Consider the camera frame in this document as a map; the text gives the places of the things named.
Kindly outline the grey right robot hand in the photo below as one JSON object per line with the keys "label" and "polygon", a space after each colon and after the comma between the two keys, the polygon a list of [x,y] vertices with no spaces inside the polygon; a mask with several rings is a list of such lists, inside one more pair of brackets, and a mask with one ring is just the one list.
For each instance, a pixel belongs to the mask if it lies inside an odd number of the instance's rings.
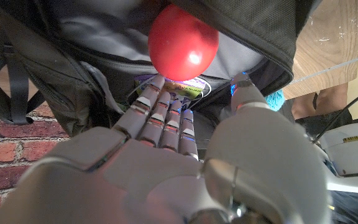
{"label": "grey right robot hand", "polygon": [[323,163],[248,74],[198,160],[191,111],[156,76],[113,128],[56,145],[0,206],[0,223],[329,223]]}

